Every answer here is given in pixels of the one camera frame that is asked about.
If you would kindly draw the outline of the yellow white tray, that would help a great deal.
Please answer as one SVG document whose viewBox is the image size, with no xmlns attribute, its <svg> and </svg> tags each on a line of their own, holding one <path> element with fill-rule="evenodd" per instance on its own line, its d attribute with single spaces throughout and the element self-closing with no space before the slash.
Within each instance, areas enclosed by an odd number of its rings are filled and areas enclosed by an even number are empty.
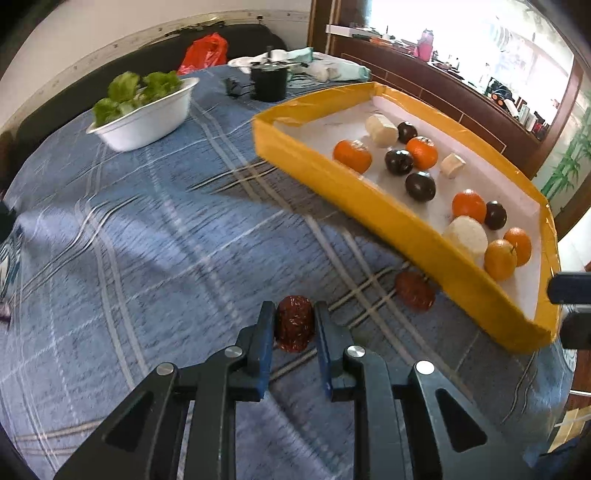
<svg viewBox="0 0 591 480">
<path fill-rule="evenodd" d="M 374 114 L 410 121 L 440 156 L 457 154 L 464 168 L 451 179 L 433 167 L 436 195 L 422 203 L 411 198 L 402 177 L 388 171 L 381 148 L 370 149 L 373 162 L 363 173 L 335 161 L 339 141 L 370 142 L 365 123 Z M 506 350 L 530 354 L 557 338 L 560 310 L 546 289 L 560 260 L 548 201 L 515 165 L 458 122 L 401 91 L 368 82 L 270 107 L 253 117 L 252 135 L 259 157 L 396 248 Z M 470 259 L 443 235 L 453 197 L 466 189 L 502 204 L 509 225 L 532 241 L 531 259 L 506 281 L 493 280 L 481 260 Z"/>
</svg>

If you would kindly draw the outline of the black cup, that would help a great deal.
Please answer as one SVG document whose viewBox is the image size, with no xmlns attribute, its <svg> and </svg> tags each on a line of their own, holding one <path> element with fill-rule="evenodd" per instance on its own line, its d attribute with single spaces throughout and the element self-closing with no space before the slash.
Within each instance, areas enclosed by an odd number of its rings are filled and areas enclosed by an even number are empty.
<svg viewBox="0 0 591 480">
<path fill-rule="evenodd" d="M 273 59 L 273 48 L 267 48 L 263 58 L 250 65 L 250 96 L 266 103 L 280 102 L 287 96 L 287 76 L 290 64 Z"/>
</svg>

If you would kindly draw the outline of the pink bottle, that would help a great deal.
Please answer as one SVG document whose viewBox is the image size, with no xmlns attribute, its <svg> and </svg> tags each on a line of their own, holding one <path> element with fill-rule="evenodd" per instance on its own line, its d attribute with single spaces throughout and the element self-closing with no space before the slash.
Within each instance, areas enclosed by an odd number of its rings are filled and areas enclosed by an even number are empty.
<svg viewBox="0 0 591 480">
<path fill-rule="evenodd" d="M 432 30 L 425 29 L 419 39 L 415 56 L 424 62 L 430 62 L 433 55 L 434 34 Z"/>
</svg>

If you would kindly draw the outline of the big orange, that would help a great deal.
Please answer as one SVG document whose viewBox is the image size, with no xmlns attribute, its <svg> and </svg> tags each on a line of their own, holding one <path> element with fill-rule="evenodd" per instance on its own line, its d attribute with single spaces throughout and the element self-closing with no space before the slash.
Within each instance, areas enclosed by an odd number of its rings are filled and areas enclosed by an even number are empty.
<svg viewBox="0 0 591 480">
<path fill-rule="evenodd" d="M 528 233 L 519 227 L 510 228 L 503 236 L 508 241 L 517 254 L 517 266 L 526 265 L 532 256 L 532 241 Z"/>
</svg>

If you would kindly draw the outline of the small white yam piece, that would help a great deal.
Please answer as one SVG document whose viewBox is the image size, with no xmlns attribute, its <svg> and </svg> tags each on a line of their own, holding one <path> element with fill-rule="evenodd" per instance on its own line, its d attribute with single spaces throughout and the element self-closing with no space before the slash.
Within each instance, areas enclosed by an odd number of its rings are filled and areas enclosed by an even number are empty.
<svg viewBox="0 0 591 480">
<path fill-rule="evenodd" d="M 448 179 L 456 178 L 466 167 L 466 161 L 456 153 L 450 153 L 441 162 L 441 172 Z"/>
</svg>

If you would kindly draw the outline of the green lettuce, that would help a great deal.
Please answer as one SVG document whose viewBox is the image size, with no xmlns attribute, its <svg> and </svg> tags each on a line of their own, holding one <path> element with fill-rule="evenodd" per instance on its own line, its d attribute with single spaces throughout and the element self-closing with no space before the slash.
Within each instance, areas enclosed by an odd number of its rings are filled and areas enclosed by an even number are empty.
<svg viewBox="0 0 591 480">
<path fill-rule="evenodd" d="M 178 91 L 181 84 L 174 71 L 152 72 L 143 77 L 126 71 L 110 82 L 107 96 L 94 104 L 94 126 L 101 127 L 142 106 L 165 98 Z"/>
</svg>

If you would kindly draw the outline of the red plastic bag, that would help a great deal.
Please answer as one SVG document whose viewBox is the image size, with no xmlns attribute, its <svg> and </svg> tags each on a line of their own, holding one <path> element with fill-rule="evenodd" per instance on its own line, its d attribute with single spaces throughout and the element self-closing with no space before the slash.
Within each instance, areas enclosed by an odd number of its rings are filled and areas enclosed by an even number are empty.
<svg viewBox="0 0 591 480">
<path fill-rule="evenodd" d="M 186 75 L 226 63 L 228 63 L 228 41 L 218 33 L 212 33 L 195 40 L 187 48 L 177 74 Z"/>
</svg>

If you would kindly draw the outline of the red date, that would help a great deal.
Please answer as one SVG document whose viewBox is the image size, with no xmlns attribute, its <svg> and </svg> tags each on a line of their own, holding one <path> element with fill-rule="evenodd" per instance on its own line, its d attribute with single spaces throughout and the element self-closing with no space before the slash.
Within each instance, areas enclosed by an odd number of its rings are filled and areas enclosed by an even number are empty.
<svg viewBox="0 0 591 480">
<path fill-rule="evenodd" d="M 311 301 L 301 295 L 280 301 L 274 321 L 274 340 L 283 351 L 300 353 L 315 336 L 315 311 Z"/>
<path fill-rule="evenodd" d="M 396 288 L 396 295 L 409 308 L 417 311 L 429 311 L 436 300 L 434 288 L 415 271 L 400 272 L 394 280 L 394 288 Z"/>
</svg>

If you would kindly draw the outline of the small dark plum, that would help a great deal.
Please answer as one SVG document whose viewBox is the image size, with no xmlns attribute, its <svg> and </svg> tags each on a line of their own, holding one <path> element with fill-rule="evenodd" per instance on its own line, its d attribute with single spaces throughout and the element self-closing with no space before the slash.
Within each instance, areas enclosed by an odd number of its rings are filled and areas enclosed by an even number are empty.
<svg viewBox="0 0 591 480">
<path fill-rule="evenodd" d="M 418 136 L 418 130 L 414 124 L 404 121 L 398 125 L 399 141 L 402 144 L 407 144 L 413 138 Z"/>
</svg>

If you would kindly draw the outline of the orange mandarin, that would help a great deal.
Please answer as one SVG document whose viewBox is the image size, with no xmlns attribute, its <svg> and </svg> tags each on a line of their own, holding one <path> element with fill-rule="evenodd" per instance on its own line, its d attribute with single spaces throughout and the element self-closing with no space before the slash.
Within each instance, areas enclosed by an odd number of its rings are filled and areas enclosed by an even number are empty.
<svg viewBox="0 0 591 480">
<path fill-rule="evenodd" d="M 406 149 L 414 159 L 414 165 L 418 170 L 426 171 L 434 167 L 439 158 L 435 143 L 428 137 L 417 136 L 412 138 Z"/>
<path fill-rule="evenodd" d="M 332 150 L 332 158 L 360 174 L 364 174 L 373 163 L 373 156 L 360 140 L 339 141 Z"/>
<path fill-rule="evenodd" d="M 466 189 L 454 196 L 452 214 L 454 218 L 468 216 L 483 224 L 486 219 L 487 206 L 484 199 L 476 191 Z"/>
</svg>

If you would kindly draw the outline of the large white yam chunk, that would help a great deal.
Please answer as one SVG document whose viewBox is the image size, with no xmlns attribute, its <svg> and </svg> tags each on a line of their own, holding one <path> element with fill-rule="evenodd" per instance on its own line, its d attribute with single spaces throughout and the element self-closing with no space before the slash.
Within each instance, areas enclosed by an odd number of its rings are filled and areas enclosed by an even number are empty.
<svg viewBox="0 0 591 480">
<path fill-rule="evenodd" d="M 489 245 L 483 226 L 470 216 L 455 218 L 442 236 L 477 264 L 482 262 Z"/>
</svg>

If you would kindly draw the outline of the white bowl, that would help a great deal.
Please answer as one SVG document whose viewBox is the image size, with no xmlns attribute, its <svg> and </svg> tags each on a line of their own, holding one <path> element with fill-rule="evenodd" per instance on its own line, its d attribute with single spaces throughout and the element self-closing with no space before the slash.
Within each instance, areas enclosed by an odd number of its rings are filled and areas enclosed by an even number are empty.
<svg viewBox="0 0 591 480">
<path fill-rule="evenodd" d="M 100 127 L 91 124 L 87 134 L 97 135 L 111 150 L 129 152 L 145 147 L 176 130 L 188 117 L 197 77 L 181 80 L 181 88 L 168 96 L 141 106 Z"/>
</svg>

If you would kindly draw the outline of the yellowish mandarin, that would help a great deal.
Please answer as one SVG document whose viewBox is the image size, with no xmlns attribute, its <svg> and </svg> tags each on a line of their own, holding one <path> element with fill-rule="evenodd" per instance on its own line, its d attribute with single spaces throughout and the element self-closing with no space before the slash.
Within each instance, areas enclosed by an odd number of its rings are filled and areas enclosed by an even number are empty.
<svg viewBox="0 0 591 480">
<path fill-rule="evenodd" d="M 497 282 L 513 276 L 517 268 L 515 247 L 505 239 L 491 242 L 484 255 L 484 269 Z"/>
</svg>

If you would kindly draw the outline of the black sofa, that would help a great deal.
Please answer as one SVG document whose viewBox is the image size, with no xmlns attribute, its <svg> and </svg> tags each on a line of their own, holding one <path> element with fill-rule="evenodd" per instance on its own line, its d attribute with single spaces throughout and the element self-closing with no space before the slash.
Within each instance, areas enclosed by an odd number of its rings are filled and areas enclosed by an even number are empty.
<svg viewBox="0 0 591 480">
<path fill-rule="evenodd" d="M 159 42 L 108 62 L 46 101 L 18 127 L 13 152 L 26 159 L 51 133 L 105 97 L 109 83 L 117 75 L 131 71 L 145 76 L 154 71 L 178 69 L 190 45 L 213 33 L 228 43 L 228 59 L 256 56 L 269 47 L 287 48 L 283 39 L 263 24 L 228 25 L 216 22 L 211 26 L 177 30 Z"/>
</svg>

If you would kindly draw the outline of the white crumpled cloth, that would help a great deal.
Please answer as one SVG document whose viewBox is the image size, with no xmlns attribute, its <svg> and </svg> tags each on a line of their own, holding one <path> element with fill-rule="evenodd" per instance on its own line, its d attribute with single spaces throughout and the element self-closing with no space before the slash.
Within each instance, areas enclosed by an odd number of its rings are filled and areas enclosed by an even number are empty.
<svg viewBox="0 0 591 480">
<path fill-rule="evenodd" d="M 243 56 L 228 61 L 228 66 L 250 74 L 253 64 L 288 63 L 287 82 L 292 84 L 325 84 L 329 82 L 368 82 L 370 69 L 359 63 L 338 58 L 311 47 L 297 50 L 271 49 L 253 57 Z"/>
</svg>

